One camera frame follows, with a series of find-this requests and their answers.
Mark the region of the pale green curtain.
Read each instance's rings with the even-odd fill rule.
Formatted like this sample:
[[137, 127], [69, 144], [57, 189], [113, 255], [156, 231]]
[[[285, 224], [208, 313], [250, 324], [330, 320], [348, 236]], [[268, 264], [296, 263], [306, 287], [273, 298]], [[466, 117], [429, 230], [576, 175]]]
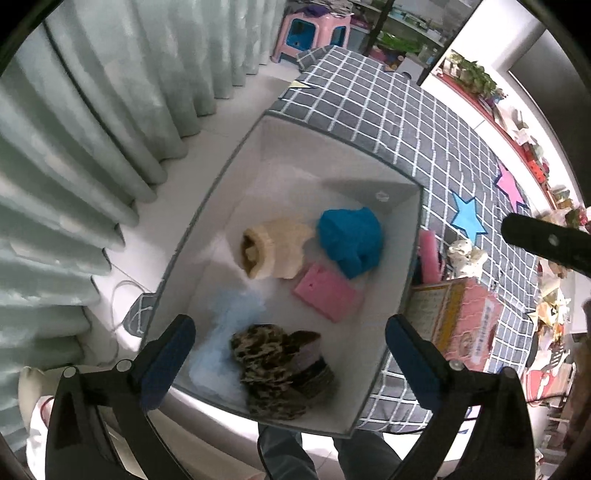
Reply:
[[77, 361], [93, 278], [166, 159], [270, 58], [280, 1], [1, 5], [1, 435], [26, 366]]

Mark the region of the leopard print fuzzy hat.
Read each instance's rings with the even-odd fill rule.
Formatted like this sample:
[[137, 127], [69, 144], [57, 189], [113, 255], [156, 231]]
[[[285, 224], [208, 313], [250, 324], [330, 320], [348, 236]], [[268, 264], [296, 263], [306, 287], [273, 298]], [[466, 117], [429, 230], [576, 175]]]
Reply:
[[253, 324], [231, 338], [233, 357], [242, 367], [240, 382], [247, 393], [247, 408], [253, 417], [291, 421], [317, 402], [308, 401], [290, 387], [290, 334], [274, 324]]

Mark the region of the pink cardboard snack box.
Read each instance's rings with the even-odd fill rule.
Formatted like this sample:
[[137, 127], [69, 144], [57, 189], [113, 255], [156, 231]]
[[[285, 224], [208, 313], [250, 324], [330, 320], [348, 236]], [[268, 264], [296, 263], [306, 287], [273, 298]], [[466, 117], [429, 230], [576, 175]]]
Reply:
[[494, 293], [474, 278], [461, 278], [415, 287], [406, 318], [446, 359], [483, 372], [502, 312]]

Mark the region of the cream knit hat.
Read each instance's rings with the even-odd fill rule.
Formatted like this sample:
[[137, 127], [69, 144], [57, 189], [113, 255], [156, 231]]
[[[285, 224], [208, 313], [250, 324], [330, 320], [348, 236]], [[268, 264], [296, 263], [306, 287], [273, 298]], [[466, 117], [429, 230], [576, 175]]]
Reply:
[[304, 267], [304, 244], [315, 231], [291, 218], [263, 222], [242, 233], [242, 269], [253, 280], [290, 280]]

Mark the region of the white red bag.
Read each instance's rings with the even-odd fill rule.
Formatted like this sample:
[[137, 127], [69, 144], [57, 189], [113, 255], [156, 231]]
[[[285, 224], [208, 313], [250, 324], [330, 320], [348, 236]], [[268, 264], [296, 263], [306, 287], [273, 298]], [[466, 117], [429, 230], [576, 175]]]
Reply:
[[44, 479], [46, 444], [51, 410], [64, 368], [42, 371], [33, 367], [21, 370], [18, 382], [18, 406], [27, 432], [26, 461], [35, 479]]

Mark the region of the grey checkered star rug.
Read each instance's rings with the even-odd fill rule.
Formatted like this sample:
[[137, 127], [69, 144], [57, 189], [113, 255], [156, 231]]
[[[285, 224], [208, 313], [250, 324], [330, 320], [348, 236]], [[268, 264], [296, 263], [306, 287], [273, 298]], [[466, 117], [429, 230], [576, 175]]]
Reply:
[[[489, 256], [481, 283], [501, 309], [483, 367], [524, 368], [537, 261], [501, 235], [507, 214], [529, 210], [498, 186], [508, 173], [433, 95], [351, 51], [311, 51], [301, 88], [281, 94], [256, 122], [197, 208], [160, 282], [145, 336], [157, 338], [179, 314], [191, 317], [197, 340], [174, 389], [246, 416], [245, 390], [228, 352], [231, 335], [256, 322], [318, 332], [337, 388], [295, 421], [298, 429], [320, 435], [420, 429], [430, 414], [384, 338], [387, 319], [408, 297], [419, 229], [432, 231], [440, 249], [476, 231], [476, 245]], [[297, 299], [294, 281], [250, 280], [239, 267], [246, 228], [277, 218], [315, 226], [325, 211], [362, 208], [378, 218], [384, 249], [379, 264], [356, 278], [363, 300], [342, 321]]]

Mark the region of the blue knit hat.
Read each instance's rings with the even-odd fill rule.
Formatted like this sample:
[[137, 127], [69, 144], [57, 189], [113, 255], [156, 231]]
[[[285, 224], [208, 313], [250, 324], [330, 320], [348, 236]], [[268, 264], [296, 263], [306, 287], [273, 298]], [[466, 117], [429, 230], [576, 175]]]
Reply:
[[379, 264], [384, 235], [378, 218], [369, 208], [325, 210], [318, 220], [317, 231], [325, 254], [346, 278], [354, 279]]

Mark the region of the white fabric storage box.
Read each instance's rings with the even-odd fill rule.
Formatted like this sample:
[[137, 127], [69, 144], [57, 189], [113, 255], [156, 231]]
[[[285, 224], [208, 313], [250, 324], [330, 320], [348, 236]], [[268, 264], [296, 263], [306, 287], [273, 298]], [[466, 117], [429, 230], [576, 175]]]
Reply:
[[[257, 422], [325, 436], [358, 425], [387, 354], [385, 326], [404, 303], [422, 187], [396, 167], [329, 134], [264, 115], [232, 154], [182, 237], [147, 327], [179, 314], [197, 337], [174, 380], [188, 397]], [[318, 339], [291, 363], [329, 372], [286, 401], [256, 406], [283, 370], [256, 387], [231, 338], [254, 324]]]

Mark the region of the pink sponge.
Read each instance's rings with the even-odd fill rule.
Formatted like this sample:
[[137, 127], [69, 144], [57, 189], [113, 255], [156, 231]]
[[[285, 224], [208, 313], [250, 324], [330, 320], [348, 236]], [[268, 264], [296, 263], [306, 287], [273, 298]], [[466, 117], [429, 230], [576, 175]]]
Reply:
[[320, 263], [308, 265], [293, 294], [332, 323], [351, 317], [363, 303], [362, 290]]
[[444, 263], [440, 260], [439, 246], [435, 234], [423, 229], [419, 234], [419, 256], [421, 259], [422, 283], [439, 283], [444, 274]]

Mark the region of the pink plastic stool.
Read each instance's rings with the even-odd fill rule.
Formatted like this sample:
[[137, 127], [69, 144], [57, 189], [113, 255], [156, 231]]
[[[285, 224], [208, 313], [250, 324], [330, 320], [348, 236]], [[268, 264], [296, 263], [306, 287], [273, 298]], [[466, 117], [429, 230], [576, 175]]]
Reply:
[[311, 17], [304, 12], [288, 14], [280, 26], [276, 48], [270, 59], [280, 63], [283, 56], [294, 59], [298, 54], [325, 46], [347, 47], [351, 32], [351, 16], [327, 14]]

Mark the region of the white polka dot cloth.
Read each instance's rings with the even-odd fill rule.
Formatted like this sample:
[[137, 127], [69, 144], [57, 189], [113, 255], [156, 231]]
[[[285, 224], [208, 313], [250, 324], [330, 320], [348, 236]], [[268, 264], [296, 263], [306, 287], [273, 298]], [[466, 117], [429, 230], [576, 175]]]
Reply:
[[469, 239], [460, 239], [449, 246], [447, 258], [456, 278], [480, 279], [484, 272], [484, 265], [489, 260], [489, 255]]

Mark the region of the light blue fluffy cloth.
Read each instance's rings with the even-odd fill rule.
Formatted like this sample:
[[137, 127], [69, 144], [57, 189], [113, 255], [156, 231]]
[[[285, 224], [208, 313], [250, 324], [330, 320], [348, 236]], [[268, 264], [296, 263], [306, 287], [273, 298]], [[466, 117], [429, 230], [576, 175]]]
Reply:
[[208, 304], [211, 330], [188, 360], [188, 378], [200, 396], [215, 403], [245, 408], [246, 393], [240, 384], [242, 367], [233, 357], [231, 338], [259, 322], [266, 311], [262, 297], [252, 291], [228, 289]]

